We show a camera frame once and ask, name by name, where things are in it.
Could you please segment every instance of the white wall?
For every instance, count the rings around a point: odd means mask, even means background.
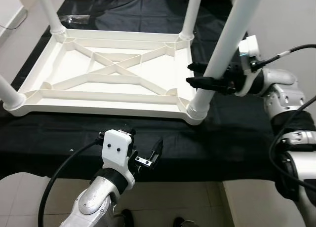
[[[257,36],[263,59],[316,43],[316,0],[262,0],[248,32]],[[269,67],[293,72],[307,99],[316,94],[315,49],[293,53]],[[316,120],[316,105],[309,112]],[[294,203],[282,198],[273,182],[239,180],[224,185],[236,227],[305,226]]]
[[[0,25],[9,27],[22,9],[20,0],[0,0]],[[0,37],[4,32],[5,28],[0,27]]]

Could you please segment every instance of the floor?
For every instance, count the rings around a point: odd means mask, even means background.
[[[59,8],[63,0],[52,0]],[[11,82],[35,47],[48,21],[37,0],[21,0],[26,21],[0,47],[0,74]],[[36,227],[41,195],[49,178],[18,173],[0,181],[0,227]],[[59,179],[49,196],[45,226],[57,227],[88,181]],[[233,226],[221,183],[137,183],[120,199],[116,211],[132,210],[137,227],[168,227],[177,216],[200,227]]]

